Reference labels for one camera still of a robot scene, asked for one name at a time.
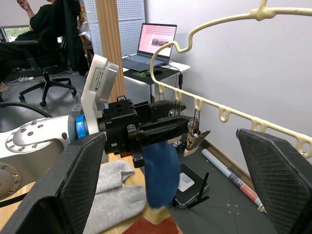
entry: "gray sock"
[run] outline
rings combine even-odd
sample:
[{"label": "gray sock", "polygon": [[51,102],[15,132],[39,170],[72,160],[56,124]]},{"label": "gray sock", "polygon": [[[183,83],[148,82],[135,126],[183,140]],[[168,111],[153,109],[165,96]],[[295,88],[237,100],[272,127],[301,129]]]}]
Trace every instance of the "gray sock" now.
[{"label": "gray sock", "polygon": [[101,167],[96,195],[83,234],[98,234],[143,211],[146,204],[145,188],[123,184],[133,173],[133,167],[123,160]]}]

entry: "blue sock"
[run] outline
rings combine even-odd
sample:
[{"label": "blue sock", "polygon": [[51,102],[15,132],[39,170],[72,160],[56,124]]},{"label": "blue sock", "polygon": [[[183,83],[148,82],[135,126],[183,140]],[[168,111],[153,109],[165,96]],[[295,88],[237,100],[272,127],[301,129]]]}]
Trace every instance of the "blue sock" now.
[{"label": "blue sock", "polygon": [[143,147],[147,202],[159,208],[172,202],[180,181],[176,150],[167,141]]}]

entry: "wooden pillar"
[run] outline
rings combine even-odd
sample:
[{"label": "wooden pillar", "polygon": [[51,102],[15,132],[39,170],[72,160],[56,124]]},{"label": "wooden pillar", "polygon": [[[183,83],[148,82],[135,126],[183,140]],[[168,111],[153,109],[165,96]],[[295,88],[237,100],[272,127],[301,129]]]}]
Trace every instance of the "wooden pillar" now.
[{"label": "wooden pillar", "polygon": [[108,61],[119,66],[118,75],[109,98],[110,102],[115,102],[116,97],[125,95],[117,0],[96,0],[96,5],[103,55]]}]

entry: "baseboard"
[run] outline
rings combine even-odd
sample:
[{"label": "baseboard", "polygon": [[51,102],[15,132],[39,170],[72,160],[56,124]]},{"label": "baseboard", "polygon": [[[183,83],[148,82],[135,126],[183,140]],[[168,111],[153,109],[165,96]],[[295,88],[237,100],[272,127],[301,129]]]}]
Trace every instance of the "baseboard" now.
[{"label": "baseboard", "polygon": [[212,145],[208,140],[204,139],[200,146],[203,149],[207,149],[212,153],[217,159],[219,159],[226,167],[228,167],[232,172],[234,172],[242,181],[244,181],[251,189],[254,190],[254,185],[250,176],[243,171],[239,166],[237,166],[232,160],[230,160],[225,154],[223,154],[219,149]]}]

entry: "green mouse pad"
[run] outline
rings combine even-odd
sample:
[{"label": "green mouse pad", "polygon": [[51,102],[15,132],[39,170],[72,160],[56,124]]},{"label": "green mouse pad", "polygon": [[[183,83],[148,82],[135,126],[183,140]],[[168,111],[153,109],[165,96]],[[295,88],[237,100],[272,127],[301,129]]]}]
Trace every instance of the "green mouse pad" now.
[{"label": "green mouse pad", "polygon": [[[167,67],[157,67],[157,69],[162,71],[161,74],[155,75],[155,78],[158,81],[160,81],[162,79],[165,79],[165,78],[167,78],[169,76],[175,75],[175,74],[177,75],[177,77],[179,75],[179,71],[173,70],[173,69],[170,69],[170,68],[167,68]],[[128,70],[128,71],[124,72],[123,75],[125,77],[130,77],[132,79],[136,79],[136,80],[145,82],[147,84],[154,84],[152,78],[151,77],[147,77],[145,75],[145,71],[138,72],[138,71],[134,71],[134,70]]]}]

